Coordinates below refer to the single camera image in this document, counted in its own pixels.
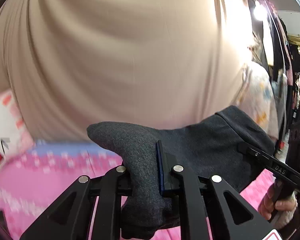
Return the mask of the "person's right hand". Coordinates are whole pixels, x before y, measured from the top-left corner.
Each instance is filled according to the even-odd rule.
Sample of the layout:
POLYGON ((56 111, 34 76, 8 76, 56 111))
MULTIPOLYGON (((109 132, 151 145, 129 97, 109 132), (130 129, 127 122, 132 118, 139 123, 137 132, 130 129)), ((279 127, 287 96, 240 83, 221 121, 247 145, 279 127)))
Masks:
POLYGON ((257 208, 259 214, 265 218, 266 220, 270 220, 272 217, 272 213, 276 211, 292 211, 294 212, 297 207, 296 200, 293 199, 281 199, 276 202, 273 201, 273 197, 275 194, 275 183, 273 183, 267 190, 263 199, 259 203, 257 208))

